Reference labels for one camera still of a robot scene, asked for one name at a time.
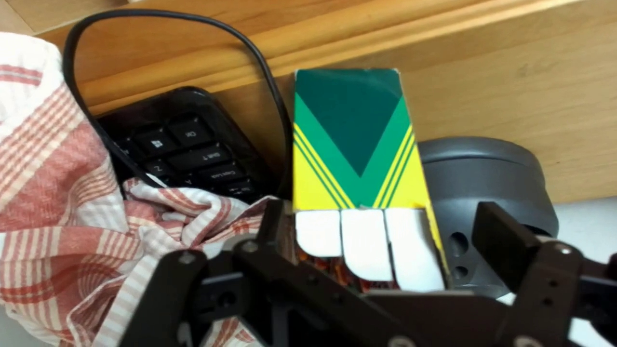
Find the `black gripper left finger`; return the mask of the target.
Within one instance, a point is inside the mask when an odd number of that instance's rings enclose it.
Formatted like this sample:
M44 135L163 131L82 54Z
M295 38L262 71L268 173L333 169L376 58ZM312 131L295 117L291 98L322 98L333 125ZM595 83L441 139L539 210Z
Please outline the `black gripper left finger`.
M275 250L283 204L266 206L260 229L210 258L173 250L160 258L119 347L198 347L214 324L237 318L264 347L410 343L404 324L306 264Z

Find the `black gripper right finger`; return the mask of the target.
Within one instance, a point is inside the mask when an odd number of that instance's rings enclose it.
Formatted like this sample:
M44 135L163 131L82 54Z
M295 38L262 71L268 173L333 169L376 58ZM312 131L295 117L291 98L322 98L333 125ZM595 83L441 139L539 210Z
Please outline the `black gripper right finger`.
M495 202L476 206L472 243L512 293L512 302L476 297L455 320L458 347L578 347L570 320L586 320L609 343L617 337L615 258L590 260L580 248L541 237Z

